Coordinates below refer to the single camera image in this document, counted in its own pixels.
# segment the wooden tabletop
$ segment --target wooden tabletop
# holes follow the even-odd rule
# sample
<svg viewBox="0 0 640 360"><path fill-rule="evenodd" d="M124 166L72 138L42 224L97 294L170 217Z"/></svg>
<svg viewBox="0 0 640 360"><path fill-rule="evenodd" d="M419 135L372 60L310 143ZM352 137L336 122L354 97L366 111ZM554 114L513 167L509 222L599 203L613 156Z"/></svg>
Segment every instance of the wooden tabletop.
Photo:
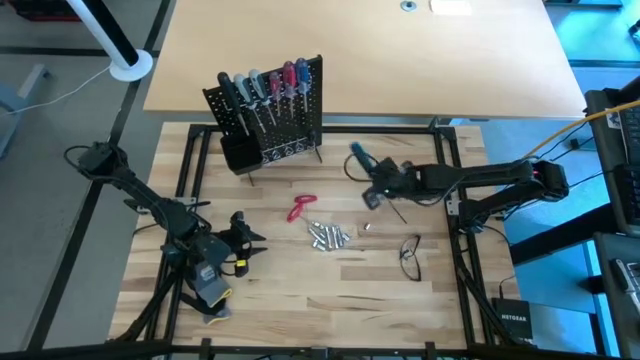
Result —
<svg viewBox="0 0 640 360"><path fill-rule="evenodd" d="M584 98L541 0L469 16L389 0L178 0L145 110L205 111L225 71L324 57L328 114L577 119Z"/></svg>
<svg viewBox="0 0 640 360"><path fill-rule="evenodd" d="M149 186L163 196L175 191L188 127L164 124L149 180ZM486 164L479 128L456 130L462 164ZM299 154L254 172L252 187L247 176L235 176L227 169L219 135L214 133L200 197L212 204L199 214L214 229L223 230L233 212L243 210L252 230L268 239L260 244L268 251L251 258L251 270L244 278L227 278L233 288L229 320L207 326L202 315L181 305L176 343L195 345L210 337L216 345L229 346L421 348L425 341L434 341L438 348L465 347L444 205L424 208L395 201L408 225L388 204L369 211L361 198L368 185L350 181L342 169L352 141L379 159L436 162L429 135L323 134L322 164L313 154ZM364 176L355 162L349 170ZM470 196L484 197L491 191L474 189ZM305 222L286 222L293 198L301 194L319 198L308 207L308 219L337 224L351 235L345 248L313 249ZM143 216L138 225L151 222ZM365 231L367 222L371 228ZM500 223L489 224L502 229ZM422 282L409 281L398 259L404 240L416 233L422 235L417 251ZM123 332L151 297L164 238L158 227L134 237L110 336ZM493 232L478 235L477 243L488 295L496 296L500 280L514 273L508 246ZM507 297L518 298L514 281L506 282L504 289ZM481 339L479 313L470 299L476 336Z"/></svg>

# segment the black eyeglasses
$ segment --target black eyeglasses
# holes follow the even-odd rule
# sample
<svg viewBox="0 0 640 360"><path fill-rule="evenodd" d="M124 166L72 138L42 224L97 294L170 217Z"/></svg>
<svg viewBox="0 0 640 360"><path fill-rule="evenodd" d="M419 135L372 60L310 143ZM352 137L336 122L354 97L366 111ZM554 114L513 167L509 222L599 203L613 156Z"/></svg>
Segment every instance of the black eyeglasses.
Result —
<svg viewBox="0 0 640 360"><path fill-rule="evenodd" d="M420 239L420 235L413 235L405 240L400 247L400 268L411 281L422 281L422 271L420 271L420 264L416 256Z"/></svg>

